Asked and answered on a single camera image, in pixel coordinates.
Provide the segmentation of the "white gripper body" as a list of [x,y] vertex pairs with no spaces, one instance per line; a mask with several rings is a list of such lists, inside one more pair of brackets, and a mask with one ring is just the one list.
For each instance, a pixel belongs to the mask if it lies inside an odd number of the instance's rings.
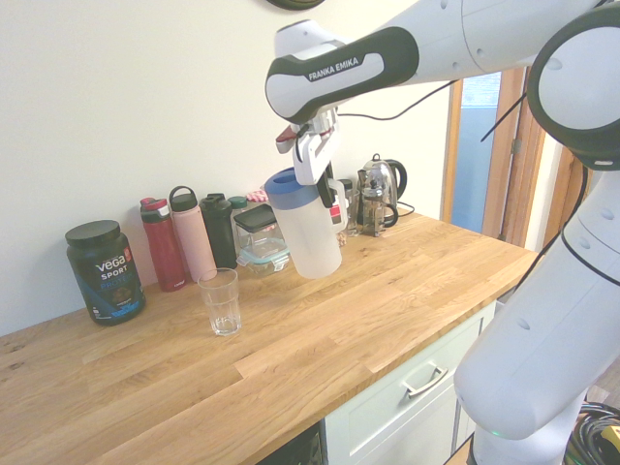
[[317,184],[335,155],[340,142],[339,123],[324,134],[314,133],[293,125],[297,135],[293,148],[294,174],[300,185]]

